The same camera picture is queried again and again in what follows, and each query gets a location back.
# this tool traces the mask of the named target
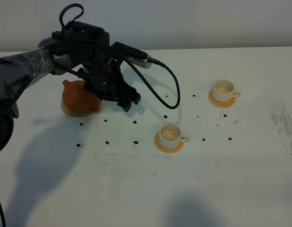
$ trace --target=white table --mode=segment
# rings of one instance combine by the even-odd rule
[[[176,110],[126,64],[125,80],[142,97],[128,113],[103,102],[91,118],[64,115],[62,81],[77,80],[69,74],[48,75],[24,92],[12,138],[0,152],[7,225],[292,227],[292,47],[147,52],[176,74]],[[175,103],[167,71],[140,70]],[[208,101],[222,78],[242,90],[229,109]],[[153,143],[166,122],[191,137],[172,155]]]

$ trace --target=white wall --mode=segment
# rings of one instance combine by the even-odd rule
[[[292,0],[81,0],[79,20],[141,48],[292,45]],[[0,51],[35,48],[75,1],[0,1]],[[71,9],[69,21],[80,9]]]

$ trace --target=table surface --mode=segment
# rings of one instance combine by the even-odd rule
[[[23,93],[0,152],[7,225],[292,227],[292,47],[147,52],[176,74],[177,109],[126,64],[125,81],[142,97],[128,113],[104,101],[100,114],[66,116],[62,82],[77,80],[70,74],[47,75]],[[175,104],[167,71],[140,71]],[[208,101],[217,79],[242,90],[233,107]],[[153,143],[167,122],[191,137],[172,155]]]

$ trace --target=white cup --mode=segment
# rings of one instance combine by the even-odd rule
[[[159,143],[166,149],[174,149],[181,142],[189,142],[190,137],[183,135],[176,124],[168,123],[159,130]]]
[[[218,102],[228,102],[231,98],[240,97],[241,91],[226,79],[217,80],[212,89],[212,97]]]

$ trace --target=cup handle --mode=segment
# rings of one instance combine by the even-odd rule
[[[241,93],[240,89],[236,88],[236,89],[234,89],[232,97],[233,98],[238,98],[238,97],[240,97],[240,93]]]
[[[181,142],[182,143],[187,143],[187,142],[189,142],[190,141],[190,137],[189,136],[187,136],[187,135],[182,135],[182,140],[181,140]]]

